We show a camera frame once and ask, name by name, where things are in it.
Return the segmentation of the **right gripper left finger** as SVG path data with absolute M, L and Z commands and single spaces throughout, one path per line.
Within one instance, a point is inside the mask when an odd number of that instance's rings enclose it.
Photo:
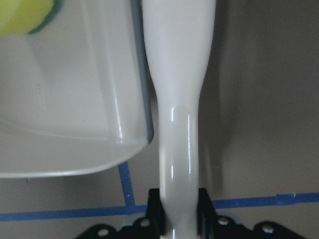
M 145 216 L 137 218 L 131 225 L 116 230 L 107 224 L 91 226 L 78 239 L 159 239 L 165 234 L 164 210 L 160 201 L 160 190 L 150 189 Z

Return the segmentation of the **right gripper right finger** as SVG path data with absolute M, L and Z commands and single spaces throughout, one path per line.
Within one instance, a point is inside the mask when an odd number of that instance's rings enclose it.
M 254 225 L 252 230 L 226 215 L 218 215 L 208 192 L 198 190 L 197 231 L 201 239 L 295 239 L 297 233 L 272 221 Z

